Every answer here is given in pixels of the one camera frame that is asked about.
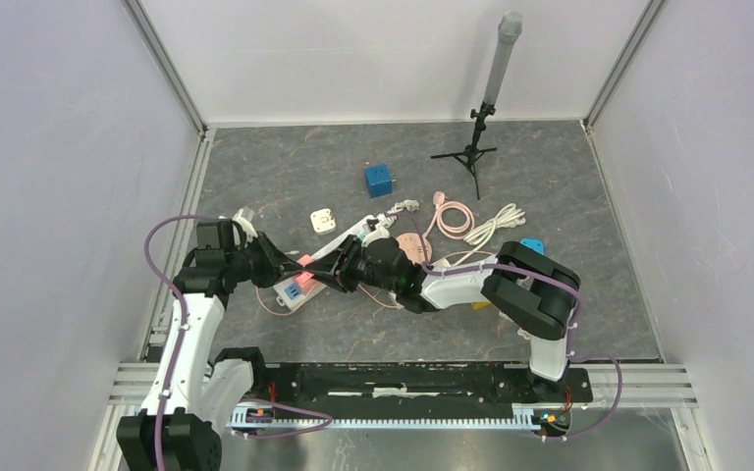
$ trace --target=black tripod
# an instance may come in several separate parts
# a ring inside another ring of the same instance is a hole
[[[489,149],[479,149],[478,140],[481,139],[481,133],[487,129],[487,125],[484,124],[484,120],[488,116],[496,114],[496,107],[481,103],[481,111],[476,112],[472,110],[469,113],[470,118],[475,119],[475,130],[472,132],[472,143],[463,148],[463,152],[453,152],[452,154],[440,154],[433,155],[432,159],[445,159],[447,157],[453,157],[460,162],[465,169],[467,169],[472,177],[475,179],[475,197],[481,199],[481,191],[478,189],[478,169],[475,168],[475,163],[478,159],[487,152],[495,152],[498,147],[490,147]]]
[[[469,117],[475,120],[475,131],[472,132],[472,143],[463,148],[463,152],[454,152],[452,154],[433,155],[433,159],[444,159],[453,157],[467,169],[475,179],[475,196],[481,199],[481,191],[478,190],[478,169],[475,163],[487,152],[493,152],[496,147],[489,149],[479,149],[478,140],[481,139],[481,133],[487,129],[484,120],[488,116],[496,114],[496,100],[499,97],[499,91],[502,88],[507,64],[510,61],[512,47],[521,34],[521,23],[523,18],[516,12],[507,12],[499,23],[499,44],[496,46],[496,55],[493,56],[493,65],[490,67],[490,76],[487,78],[487,88],[484,90],[484,99],[481,101],[481,110],[476,112],[472,110]]]

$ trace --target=gray floor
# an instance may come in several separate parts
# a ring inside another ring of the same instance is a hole
[[[573,430],[605,411],[577,410]],[[221,469],[334,471],[687,470],[668,410],[621,409],[605,428],[565,444],[522,432],[327,430],[297,439],[226,437]]]
[[[232,215],[250,207],[258,214],[254,225],[277,246],[311,253],[335,236],[313,232],[308,215],[316,209],[331,208],[340,231],[406,198],[421,202],[416,217],[425,226],[436,190],[469,205],[479,224],[515,202],[525,209],[527,224],[496,232],[489,248],[539,238],[549,256],[580,275],[587,305],[577,330],[577,355],[656,358],[628,254],[579,123],[491,121],[482,144],[497,145],[499,151],[479,163],[481,201],[463,167],[428,158],[463,149],[470,135],[467,123],[218,130],[197,212]],[[363,170],[380,163],[388,164],[396,188],[371,199]],[[393,234],[411,230],[407,221],[392,229]],[[467,248],[437,231],[430,239],[436,257]],[[278,308],[272,289],[262,298]],[[243,284],[231,298],[212,351],[250,345],[260,346],[270,361],[528,357],[516,326],[493,307],[456,306],[416,315],[381,308],[361,292],[326,289],[295,315],[280,318],[261,309],[252,286]]]

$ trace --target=metal frame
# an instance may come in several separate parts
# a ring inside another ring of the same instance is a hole
[[[605,83],[600,88],[600,92],[597,93],[597,99],[594,100],[594,104],[591,105],[588,114],[582,119],[582,125],[587,129],[592,128],[600,118],[606,107],[606,103],[608,103],[609,98],[614,94],[614,90],[617,88],[622,76],[625,75],[628,65],[637,54],[640,43],[643,42],[652,24],[658,18],[658,14],[660,14],[661,8],[665,3],[666,0],[649,0],[646,4],[643,13],[640,14],[640,18],[637,20],[637,24],[634,25],[634,29],[631,31],[631,36],[628,37],[614,66],[609,72],[608,78],[606,78]]]
[[[143,42],[154,57],[157,67],[160,68],[160,72],[169,83],[169,87],[172,88],[175,96],[181,102],[181,106],[184,108],[184,113],[186,113],[189,122],[198,132],[206,132],[206,122],[201,117],[200,112],[198,112],[194,101],[192,101],[189,91],[184,85],[184,81],[181,80],[181,76],[178,74],[178,70],[172,64],[172,59],[169,58],[169,53],[166,52],[166,47],[160,40],[160,36],[157,35],[157,31],[154,29],[154,25],[149,19],[148,14],[146,14],[142,3],[140,3],[140,0],[123,0],[123,5],[129,11],[129,15],[131,15],[132,21],[135,22],[140,37],[142,37]]]
[[[513,368],[523,368],[513,363]],[[577,406],[609,408],[617,394],[617,373],[611,364],[579,365],[588,371],[594,400]],[[90,460],[91,471],[119,469],[122,454],[115,438],[119,418],[136,413],[157,374],[155,363],[121,363],[108,398],[102,429]],[[712,471],[710,457],[700,433],[698,401],[682,365],[627,363],[621,365],[622,397],[626,409],[670,409],[677,436],[690,471]]]
[[[181,200],[179,214],[193,214],[197,209],[214,137],[215,130],[207,131],[195,149],[195,156],[189,170],[189,178],[184,187],[184,197]],[[184,252],[189,245],[193,226],[192,220],[179,221],[174,225],[165,261],[162,265],[163,273],[177,273],[181,269],[184,262]],[[142,336],[143,344],[140,349],[140,358],[145,358],[152,345],[160,346],[166,342],[170,316],[165,315],[165,313],[170,306],[171,299],[171,293],[166,285],[159,284],[149,301],[151,322],[148,324],[148,332]]]

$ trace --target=white enclosure wall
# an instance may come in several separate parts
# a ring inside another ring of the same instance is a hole
[[[122,2],[0,2],[0,470],[87,465],[195,143]]]
[[[754,469],[754,2],[668,2],[595,131],[720,469]]]
[[[502,14],[524,33],[497,118],[583,117],[646,0],[143,0],[204,119],[468,119]]]

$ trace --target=purple cable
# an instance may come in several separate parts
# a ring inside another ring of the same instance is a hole
[[[275,435],[250,435],[250,434],[244,434],[244,437],[246,439],[250,439],[250,440],[269,440],[269,439],[283,439],[285,437],[295,437],[297,435],[309,434],[310,432],[316,432],[317,430],[322,430],[322,429],[324,429],[325,427],[328,427],[329,425],[331,425],[334,422],[334,418],[331,417],[330,415],[324,413],[324,412],[317,412],[315,410],[300,409],[298,407],[293,407],[291,405],[280,404],[278,402],[273,402],[272,400],[259,399],[259,398],[256,398],[256,397],[244,397],[244,398],[242,398],[242,402],[244,402],[246,400],[251,400],[253,402],[259,402],[259,403],[262,403],[262,404],[267,404],[267,405],[272,406],[273,408],[282,409],[282,410],[288,410],[288,411],[291,411],[291,412],[295,412],[296,414],[309,415],[311,417],[318,417],[320,419],[325,419],[325,423],[323,423],[323,424],[314,425],[313,427],[308,427],[306,429],[291,430],[289,432],[285,432],[285,433],[282,433],[282,434],[275,434]]]
[[[157,265],[154,264],[154,260],[151,259],[151,252],[149,252],[149,244],[151,244],[151,240],[154,237],[155,234],[157,234],[157,231],[159,231],[161,228],[166,226],[169,223],[174,223],[175,221],[182,221],[185,219],[195,219],[198,221],[211,221],[216,218],[212,218],[209,216],[197,216],[194,214],[184,214],[181,216],[174,216],[172,218],[169,218],[167,220],[164,220],[157,224],[145,237],[145,242],[143,243],[143,254],[145,255],[145,263],[148,264],[148,268],[151,269],[152,272],[154,272],[155,275],[157,275],[157,278],[160,279],[160,282],[169,287],[169,289],[172,291],[172,293],[175,295],[175,298],[178,299],[178,302],[181,303],[181,319],[180,326],[185,324],[187,322],[187,317],[189,316],[189,311],[187,307],[187,301],[184,299],[184,295],[181,293],[181,291],[178,289],[178,287],[175,286],[174,283],[172,283],[172,280],[169,280],[169,278],[163,274],[163,272],[160,271],[159,268],[157,268]],[[172,385],[172,375],[175,374],[175,365],[178,363],[178,357],[181,354],[181,344],[184,342],[184,336],[187,331],[181,329],[178,332],[178,339],[175,341],[175,348],[172,349],[172,356],[169,357],[169,364],[166,366],[166,375],[163,376],[163,391],[167,390]],[[162,433],[160,433],[161,430],[163,430],[163,414],[166,412],[166,396],[160,395],[160,399],[157,402],[157,414],[154,417],[154,460],[157,463],[157,470],[158,471],[166,471],[166,463],[163,461],[163,437]]]
[[[617,395],[614,397],[614,403],[612,403],[611,408],[609,408],[608,413],[606,413],[605,417],[600,419],[599,422],[592,425],[591,427],[588,427],[587,429],[580,430],[579,432],[565,435],[564,437],[546,437],[546,441],[550,442],[566,442],[568,440],[576,439],[579,437],[582,437],[584,435],[590,434],[592,432],[596,432],[597,430],[603,428],[609,420],[611,420],[612,417],[614,417],[614,414],[617,412],[617,407],[619,406],[619,399],[622,396],[622,369],[619,366],[619,360],[614,358],[613,355],[609,355],[608,353],[604,353],[601,355],[592,355],[592,356],[585,356],[582,358],[574,358],[571,359],[571,363],[586,363],[588,361],[592,360],[602,360],[602,359],[609,359],[612,363],[614,363],[614,367],[617,368]]]

